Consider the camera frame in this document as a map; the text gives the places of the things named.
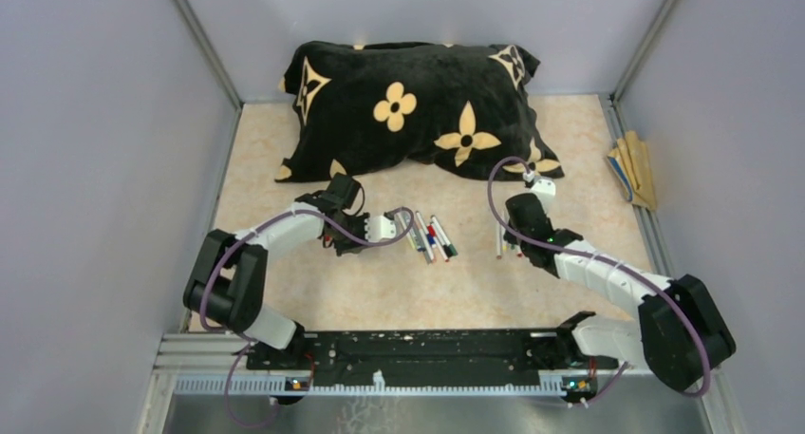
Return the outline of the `white pen with brown cap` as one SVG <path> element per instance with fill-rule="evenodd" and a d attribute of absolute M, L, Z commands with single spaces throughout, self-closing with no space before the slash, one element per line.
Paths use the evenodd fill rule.
<path fill-rule="evenodd" d="M 503 257 L 505 251 L 505 241 L 503 237 L 504 237 L 504 229 L 498 223 L 496 225 L 496 258 L 498 260 L 500 260 Z"/>

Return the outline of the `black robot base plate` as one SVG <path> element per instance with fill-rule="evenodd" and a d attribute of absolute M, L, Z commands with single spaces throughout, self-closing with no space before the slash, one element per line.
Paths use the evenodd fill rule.
<path fill-rule="evenodd" d="M 319 330 L 289 352 L 256 344 L 249 370 L 299 370 L 318 387 L 363 386 L 380 372 L 392 387 L 536 386 L 541 372 L 611 370 L 613 358 L 589 358 L 557 329 Z"/>

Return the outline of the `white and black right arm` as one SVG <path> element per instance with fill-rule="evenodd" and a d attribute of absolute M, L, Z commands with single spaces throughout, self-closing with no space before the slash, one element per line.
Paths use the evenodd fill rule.
<path fill-rule="evenodd" d="M 594 356 L 606 356 L 647 368 L 667 387 L 687 392 L 735 354 L 736 341 L 698 277 L 648 273 L 597 251 L 576 232 L 553 227 L 533 193 L 507 199 L 505 210 L 506 239 L 535 267 L 597 292 L 630 317 L 592 314 L 571 326 L 556 344 L 564 367 L 581 369 Z"/>

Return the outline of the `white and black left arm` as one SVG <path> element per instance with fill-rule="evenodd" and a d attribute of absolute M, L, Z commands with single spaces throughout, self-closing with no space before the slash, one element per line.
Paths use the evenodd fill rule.
<path fill-rule="evenodd" d="M 350 213 L 362 184 L 338 174 L 324 190 L 304 194 L 285 212 L 252 229 L 205 236 L 184 289 L 182 303 L 207 325 L 268 346 L 269 359 L 282 370 L 304 359 L 303 327 L 264 302 L 271 263 L 298 246 L 320 240 L 337 255 L 357 254 L 368 242 L 370 215 Z"/>

